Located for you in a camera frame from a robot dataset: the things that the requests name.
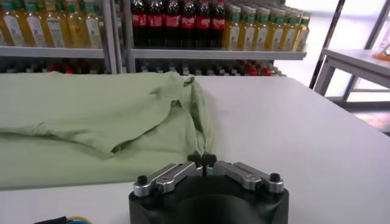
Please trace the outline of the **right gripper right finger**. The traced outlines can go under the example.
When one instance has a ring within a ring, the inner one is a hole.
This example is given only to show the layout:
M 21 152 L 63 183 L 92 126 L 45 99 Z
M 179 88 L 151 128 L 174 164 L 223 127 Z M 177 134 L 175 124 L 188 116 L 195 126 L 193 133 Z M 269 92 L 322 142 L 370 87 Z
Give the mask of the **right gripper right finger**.
M 265 173 L 241 162 L 228 163 L 218 161 L 216 155 L 206 154 L 202 157 L 206 175 L 227 176 L 248 191 L 266 189 L 273 194 L 284 191 L 284 181 L 279 173 Z

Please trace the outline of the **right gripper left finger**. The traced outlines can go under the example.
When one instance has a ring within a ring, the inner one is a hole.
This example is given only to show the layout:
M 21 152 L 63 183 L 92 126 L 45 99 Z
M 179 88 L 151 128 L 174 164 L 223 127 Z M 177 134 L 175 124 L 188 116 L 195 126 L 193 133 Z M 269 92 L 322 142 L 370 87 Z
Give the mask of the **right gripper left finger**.
M 140 175 L 133 184 L 133 194 L 137 197 L 147 197 L 152 194 L 167 194 L 187 177 L 200 176 L 203 173 L 200 155 L 190 155 L 188 161 L 182 164 L 168 164 L 153 174 Z

